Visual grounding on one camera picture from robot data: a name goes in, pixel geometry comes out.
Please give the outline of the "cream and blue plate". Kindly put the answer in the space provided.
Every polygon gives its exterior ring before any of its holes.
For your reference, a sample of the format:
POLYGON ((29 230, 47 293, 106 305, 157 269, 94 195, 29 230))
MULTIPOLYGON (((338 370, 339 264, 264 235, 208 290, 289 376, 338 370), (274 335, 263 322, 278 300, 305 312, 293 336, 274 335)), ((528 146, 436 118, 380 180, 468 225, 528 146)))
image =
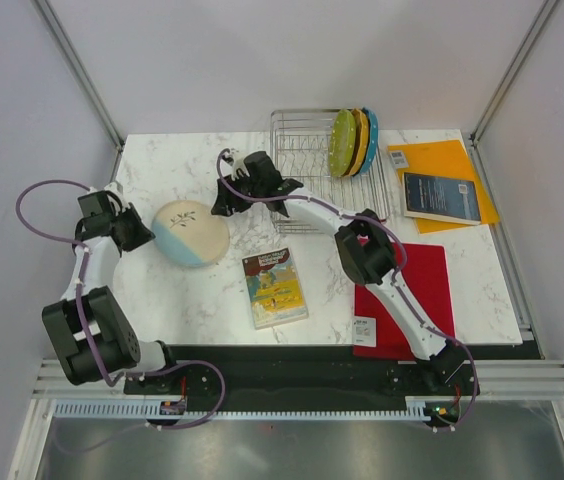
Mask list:
POLYGON ((224 219, 212 215, 210 206, 197 201, 176 200, 163 205, 152 220, 151 230, 156 248, 182 267, 214 264, 230 245, 224 219))

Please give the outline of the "wire dish rack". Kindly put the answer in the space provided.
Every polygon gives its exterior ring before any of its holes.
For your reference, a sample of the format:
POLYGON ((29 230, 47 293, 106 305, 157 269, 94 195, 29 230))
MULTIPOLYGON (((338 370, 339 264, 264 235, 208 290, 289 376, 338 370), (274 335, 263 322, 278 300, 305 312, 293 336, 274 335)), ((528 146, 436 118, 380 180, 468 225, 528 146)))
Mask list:
POLYGON ((390 218, 389 188, 379 144, 368 170, 335 178, 328 169, 328 146, 336 108, 278 109, 271 113, 270 156, 284 177, 294 178, 313 194, 347 210, 372 209, 382 221, 390 218))

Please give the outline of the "paperback book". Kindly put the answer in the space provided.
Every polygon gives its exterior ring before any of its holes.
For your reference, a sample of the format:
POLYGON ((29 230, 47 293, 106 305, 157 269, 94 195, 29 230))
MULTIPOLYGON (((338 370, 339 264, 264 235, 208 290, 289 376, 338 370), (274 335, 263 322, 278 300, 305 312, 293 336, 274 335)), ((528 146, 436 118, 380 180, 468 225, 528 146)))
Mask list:
POLYGON ((256 330, 304 320, 309 316, 289 248, 244 257, 241 265, 256 330))

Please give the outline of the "green polka dot plate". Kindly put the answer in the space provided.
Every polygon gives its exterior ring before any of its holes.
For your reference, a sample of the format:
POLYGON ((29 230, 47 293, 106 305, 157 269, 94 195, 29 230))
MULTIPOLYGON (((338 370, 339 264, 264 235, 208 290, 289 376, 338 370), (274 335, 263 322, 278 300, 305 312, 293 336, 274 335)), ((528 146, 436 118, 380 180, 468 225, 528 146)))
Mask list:
POLYGON ((330 134, 328 167, 332 177, 342 177, 352 162, 356 140, 356 122, 348 109, 338 111, 330 134))

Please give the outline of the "yellow polka dot plate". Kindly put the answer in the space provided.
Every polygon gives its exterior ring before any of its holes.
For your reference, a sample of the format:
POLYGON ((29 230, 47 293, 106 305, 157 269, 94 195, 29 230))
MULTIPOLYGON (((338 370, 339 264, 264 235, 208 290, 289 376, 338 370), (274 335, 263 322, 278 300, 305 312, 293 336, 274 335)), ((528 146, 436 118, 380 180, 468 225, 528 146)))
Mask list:
POLYGON ((367 115, 358 108, 351 110, 356 123, 356 139, 354 143, 351 163, 345 172, 346 177, 352 177, 359 173, 366 158, 369 143, 370 127, 367 115))

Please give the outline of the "blue polka dot plate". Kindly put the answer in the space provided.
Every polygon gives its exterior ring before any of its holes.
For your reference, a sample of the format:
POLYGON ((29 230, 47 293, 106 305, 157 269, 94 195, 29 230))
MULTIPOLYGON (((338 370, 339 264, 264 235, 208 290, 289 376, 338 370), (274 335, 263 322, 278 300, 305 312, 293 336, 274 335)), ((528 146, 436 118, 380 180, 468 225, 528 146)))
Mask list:
POLYGON ((366 174, 371 169, 377 154, 379 140, 379 124, 376 114, 368 108, 363 108, 362 112, 366 115, 369 123, 369 141, 364 163, 359 170, 360 175, 366 174))

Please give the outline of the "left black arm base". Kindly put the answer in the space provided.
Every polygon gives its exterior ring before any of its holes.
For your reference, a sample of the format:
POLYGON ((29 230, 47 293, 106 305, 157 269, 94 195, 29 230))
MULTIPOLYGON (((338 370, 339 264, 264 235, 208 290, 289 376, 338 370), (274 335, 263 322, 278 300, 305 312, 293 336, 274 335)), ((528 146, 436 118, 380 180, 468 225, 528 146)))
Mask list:
POLYGON ((213 399, 220 395, 222 382, 208 361, 175 360, 157 372, 130 374, 123 391, 127 395, 213 399))

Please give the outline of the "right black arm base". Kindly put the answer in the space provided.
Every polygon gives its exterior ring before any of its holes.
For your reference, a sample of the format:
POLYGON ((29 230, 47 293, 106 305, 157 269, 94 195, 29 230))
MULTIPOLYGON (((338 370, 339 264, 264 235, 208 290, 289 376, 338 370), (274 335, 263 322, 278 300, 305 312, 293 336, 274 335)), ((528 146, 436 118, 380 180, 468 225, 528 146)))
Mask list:
POLYGON ((390 362, 388 386, 405 396, 462 396, 473 394, 475 376, 466 360, 448 365, 435 362, 390 362))

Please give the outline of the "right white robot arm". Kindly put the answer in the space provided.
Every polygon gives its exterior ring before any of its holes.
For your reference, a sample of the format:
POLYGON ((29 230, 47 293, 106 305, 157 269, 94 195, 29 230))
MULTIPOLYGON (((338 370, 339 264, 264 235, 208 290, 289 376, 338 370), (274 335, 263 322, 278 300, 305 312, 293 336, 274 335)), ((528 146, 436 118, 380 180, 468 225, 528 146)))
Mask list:
POLYGON ((470 351, 442 332, 411 292, 402 274, 407 252, 374 211, 356 213, 315 195, 300 181, 283 177, 264 151, 238 161, 225 148, 218 154, 216 170, 214 215, 230 217, 262 203, 334 239, 348 279, 369 291, 405 336, 422 365, 419 377, 427 391, 439 394, 453 384, 466 386, 476 380, 470 351))

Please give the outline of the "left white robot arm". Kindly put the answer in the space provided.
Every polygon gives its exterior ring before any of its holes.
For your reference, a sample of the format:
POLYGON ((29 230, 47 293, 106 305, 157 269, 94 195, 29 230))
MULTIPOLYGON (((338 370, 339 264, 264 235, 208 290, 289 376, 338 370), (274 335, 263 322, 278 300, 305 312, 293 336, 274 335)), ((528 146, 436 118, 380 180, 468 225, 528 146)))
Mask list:
POLYGON ((167 360, 161 341, 138 339, 112 292, 116 267, 127 252, 155 239, 133 204, 103 189, 78 198, 76 264, 61 299, 43 308, 42 322, 60 366, 73 385, 105 381, 125 373, 146 375, 160 393, 181 382, 181 369, 167 360))

